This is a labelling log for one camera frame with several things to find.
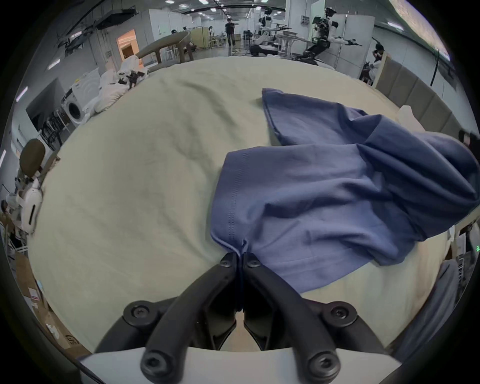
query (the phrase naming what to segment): wooden table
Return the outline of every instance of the wooden table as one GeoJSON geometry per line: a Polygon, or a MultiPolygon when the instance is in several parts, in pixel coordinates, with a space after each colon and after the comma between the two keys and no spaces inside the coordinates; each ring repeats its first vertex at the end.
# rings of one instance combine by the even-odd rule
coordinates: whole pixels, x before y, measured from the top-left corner
{"type": "Polygon", "coordinates": [[[136,56],[139,59],[141,59],[142,57],[145,57],[146,55],[149,55],[150,53],[155,52],[156,61],[158,64],[148,68],[149,72],[154,72],[162,68],[162,65],[161,65],[162,58],[160,56],[160,50],[169,46],[176,45],[178,47],[180,63],[185,62],[185,52],[183,52],[184,48],[187,49],[187,53],[190,58],[190,61],[192,61],[193,54],[192,54],[192,49],[190,48],[189,43],[190,43],[190,32],[189,31],[178,32],[154,41],[152,44],[149,44],[145,48],[141,49],[136,54],[136,56]]]}

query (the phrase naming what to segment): label on wall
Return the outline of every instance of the label on wall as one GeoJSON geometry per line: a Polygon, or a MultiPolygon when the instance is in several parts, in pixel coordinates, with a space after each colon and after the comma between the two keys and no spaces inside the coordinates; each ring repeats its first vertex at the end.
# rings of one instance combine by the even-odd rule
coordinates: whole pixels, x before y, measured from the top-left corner
{"type": "Polygon", "coordinates": [[[300,24],[302,25],[309,25],[310,24],[310,17],[308,16],[302,16],[300,18],[300,24]]]}

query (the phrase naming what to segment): washing machine door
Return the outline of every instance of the washing machine door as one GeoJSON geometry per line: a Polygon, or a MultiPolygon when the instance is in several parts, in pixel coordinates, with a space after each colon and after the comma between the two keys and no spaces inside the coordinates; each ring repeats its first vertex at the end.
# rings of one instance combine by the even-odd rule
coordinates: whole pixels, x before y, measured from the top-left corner
{"type": "Polygon", "coordinates": [[[65,103],[64,109],[67,112],[72,123],[80,124],[80,122],[84,118],[84,112],[82,111],[78,103],[73,101],[67,101],[65,103]]]}

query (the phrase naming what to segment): person wearing vr headset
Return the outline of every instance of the person wearing vr headset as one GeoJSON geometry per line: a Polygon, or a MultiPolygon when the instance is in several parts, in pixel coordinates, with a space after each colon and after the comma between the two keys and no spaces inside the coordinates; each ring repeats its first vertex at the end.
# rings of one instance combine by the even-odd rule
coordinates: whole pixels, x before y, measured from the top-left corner
{"type": "Polygon", "coordinates": [[[232,19],[228,18],[225,24],[225,32],[227,33],[228,45],[235,45],[235,24],[232,23],[232,19]]]}

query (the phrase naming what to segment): washing machine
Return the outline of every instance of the washing machine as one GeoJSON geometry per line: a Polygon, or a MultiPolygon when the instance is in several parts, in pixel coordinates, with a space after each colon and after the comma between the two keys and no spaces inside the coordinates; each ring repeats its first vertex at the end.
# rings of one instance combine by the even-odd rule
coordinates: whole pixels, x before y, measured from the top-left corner
{"type": "Polygon", "coordinates": [[[98,96],[98,87],[100,86],[100,73],[95,68],[89,73],[84,73],[72,84],[72,92],[75,95],[79,105],[83,109],[90,100],[98,96]]]}
{"type": "Polygon", "coordinates": [[[83,108],[90,100],[98,96],[99,86],[100,74],[98,68],[95,68],[93,71],[85,73],[75,80],[63,97],[62,108],[75,127],[78,127],[85,116],[83,108]]]}
{"type": "Polygon", "coordinates": [[[85,112],[82,111],[82,106],[78,102],[71,88],[63,97],[61,106],[65,113],[68,115],[68,118],[70,119],[72,124],[75,127],[78,127],[85,116],[85,112]]]}

